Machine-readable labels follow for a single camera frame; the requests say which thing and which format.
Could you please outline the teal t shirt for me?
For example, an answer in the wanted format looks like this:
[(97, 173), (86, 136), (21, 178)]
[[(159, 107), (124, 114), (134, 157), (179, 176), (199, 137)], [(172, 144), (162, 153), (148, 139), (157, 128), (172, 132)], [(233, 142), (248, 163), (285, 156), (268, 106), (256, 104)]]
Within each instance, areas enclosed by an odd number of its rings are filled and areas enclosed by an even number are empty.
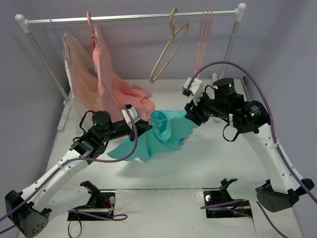
[(152, 128), (138, 137), (136, 150), (126, 161), (138, 158), (142, 162), (148, 162), (152, 155), (180, 149), (185, 139), (198, 127), (194, 122), (185, 118), (185, 115), (185, 111), (152, 112)]

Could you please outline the blue plastic hanger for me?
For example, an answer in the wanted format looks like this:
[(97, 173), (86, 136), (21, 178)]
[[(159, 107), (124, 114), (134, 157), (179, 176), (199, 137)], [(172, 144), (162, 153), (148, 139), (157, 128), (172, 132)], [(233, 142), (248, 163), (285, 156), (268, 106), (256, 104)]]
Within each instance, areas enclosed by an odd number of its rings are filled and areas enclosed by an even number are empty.
[(153, 119), (152, 112), (150, 111), (142, 111), (140, 114), (149, 114), (150, 116), (150, 123), (153, 126), (161, 126), (163, 121), (168, 121), (168, 119)]

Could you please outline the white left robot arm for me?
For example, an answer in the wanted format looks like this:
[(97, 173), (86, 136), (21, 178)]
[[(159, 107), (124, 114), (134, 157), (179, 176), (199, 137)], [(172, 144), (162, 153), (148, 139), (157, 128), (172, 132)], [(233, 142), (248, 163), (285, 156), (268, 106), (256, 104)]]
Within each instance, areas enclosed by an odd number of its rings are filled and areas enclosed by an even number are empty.
[(26, 238), (33, 238), (62, 213), (80, 206), (97, 206), (101, 191), (90, 181), (74, 190), (62, 188), (91, 163), (105, 163), (98, 157), (110, 141), (128, 136), (137, 144), (139, 136), (152, 129), (135, 107), (127, 105), (123, 112), (124, 119), (117, 122), (112, 122), (106, 111), (92, 112), (92, 127), (73, 140), (50, 170), (21, 192), (12, 190), (5, 196), (7, 214), (1, 220), (9, 218)]

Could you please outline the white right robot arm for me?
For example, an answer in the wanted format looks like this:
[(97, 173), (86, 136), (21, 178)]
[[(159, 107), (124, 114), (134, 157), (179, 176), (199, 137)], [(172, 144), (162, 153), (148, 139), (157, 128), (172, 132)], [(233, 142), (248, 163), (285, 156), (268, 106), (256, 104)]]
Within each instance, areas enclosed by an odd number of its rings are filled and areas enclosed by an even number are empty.
[(315, 185), (311, 179), (303, 178), (296, 170), (289, 171), (288, 157), (273, 140), (267, 110), (258, 101), (245, 101), (244, 96), (236, 92), (232, 78), (216, 80), (212, 89), (214, 97), (210, 98), (201, 80), (186, 80), (183, 95), (191, 96), (192, 100), (185, 106), (185, 117), (196, 125), (206, 123), (210, 117), (225, 121), (227, 126), (237, 130), (237, 136), (241, 135), (248, 141), (268, 175), (268, 180), (256, 182), (241, 182), (236, 178), (223, 179), (219, 188), (221, 202), (259, 202), (270, 212), (291, 208), (301, 195), (306, 194), (296, 178), (308, 190), (312, 190)]

